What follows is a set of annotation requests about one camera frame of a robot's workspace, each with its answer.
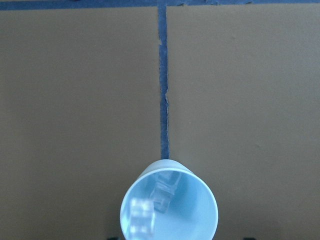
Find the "clear ice cube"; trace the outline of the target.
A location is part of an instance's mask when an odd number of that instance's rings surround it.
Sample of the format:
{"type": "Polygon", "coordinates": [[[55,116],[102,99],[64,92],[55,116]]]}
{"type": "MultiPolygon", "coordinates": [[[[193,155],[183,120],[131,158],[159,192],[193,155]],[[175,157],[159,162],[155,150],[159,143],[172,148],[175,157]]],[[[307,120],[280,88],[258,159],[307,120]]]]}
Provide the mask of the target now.
{"type": "Polygon", "coordinates": [[[161,171],[154,176],[155,184],[149,195],[153,201],[154,210],[165,213],[170,206],[181,181],[182,174],[178,171],[161,171]]]}

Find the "light blue cup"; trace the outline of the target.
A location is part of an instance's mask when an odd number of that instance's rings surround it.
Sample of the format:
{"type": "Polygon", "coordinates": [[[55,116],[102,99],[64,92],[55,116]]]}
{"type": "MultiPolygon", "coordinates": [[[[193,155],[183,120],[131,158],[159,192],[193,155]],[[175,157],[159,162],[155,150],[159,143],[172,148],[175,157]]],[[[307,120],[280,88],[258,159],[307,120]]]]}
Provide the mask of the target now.
{"type": "Polygon", "coordinates": [[[150,164],[127,190],[120,207],[126,240],[212,240],[218,218],[209,186],[171,159],[150,164]]]}

